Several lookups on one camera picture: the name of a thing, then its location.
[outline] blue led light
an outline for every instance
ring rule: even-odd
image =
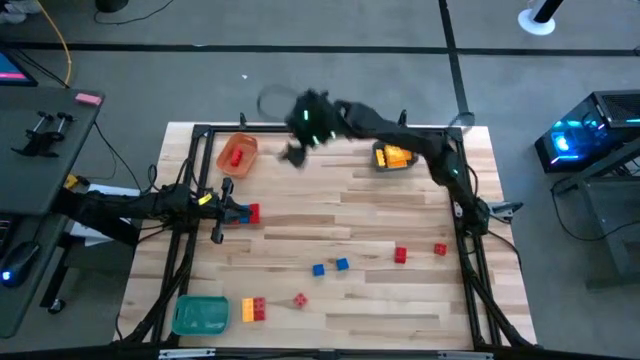
[[[569,150],[569,144],[567,144],[567,139],[565,139],[564,136],[556,137],[555,142],[556,142],[556,147],[558,148],[558,150],[560,150],[560,151]]]
[[[558,160],[578,160],[580,156],[578,155],[560,155],[557,158],[551,160],[551,165],[558,162]]]

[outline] yellow lego brick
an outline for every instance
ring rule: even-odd
[[[380,149],[376,149],[376,159],[378,160],[378,166],[385,167],[384,153]]]
[[[390,168],[399,168],[399,167],[406,167],[407,166],[407,161],[406,160],[398,160],[395,162],[389,162],[389,164],[387,165]]]
[[[387,158],[387,163],[396,163],[398,161],[405,161],[405,154],[402,149],[397,146],[386,145],[384,147],[384,155]]]
[[[253,298],[242,299],[242,321],[253,322]]]
[[[402,150],[402,153],[404,154],[404,159],[409,161],[411,160],[411,158],[413,158],[413,154],[411,153],[411,151],[407,151],[407,150]]]

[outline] red lego brick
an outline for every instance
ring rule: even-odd
[[[433,248],[433,252],[440,256],[445,256],[447,255],[447,245],[437,243],[436,246]]]
[[[253,321],[264,321],[266,318],[264,310],[253,310]]]
[[[297,307],[302,308],[306,303],[307,303],[307,297],[304,296],[303,293],[300,293],[298,295],[296,295],[296,297],[293,299],[293,303],[296,304]]]
[[[396,248],[396,263],[404,264],[407,262],[407,248],[397,247]]]
[[[231,166],[238,166],[242,160],[242,149],[236,146],[231,153]]]
[[[253,212],[249,217],[249,224],[260,224],[260,204],[249,205],[249,210]]]

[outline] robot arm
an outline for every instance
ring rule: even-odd
[[[460,175],[467,171],[467,165],[459,162],[448,136],[428,135],[416,129],[400,127],[361,103],[336,101],[331,104],[326,93],[318,94],[312,90],[298,97],[286,122],[302,147],[289,145],[284,158],[297,167],[304,163],[307,147],[314,148],[338,136],[378,139],[422,155],[433,181],[445,186],[462,209],[465,230],[475,235],[487,233],[489,208],[463,185],[464,176]]]

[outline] green tray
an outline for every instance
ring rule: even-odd
[[[171,330],[178,335],[220,335],[229,323],[229,300],[224,296],[178,298]]]

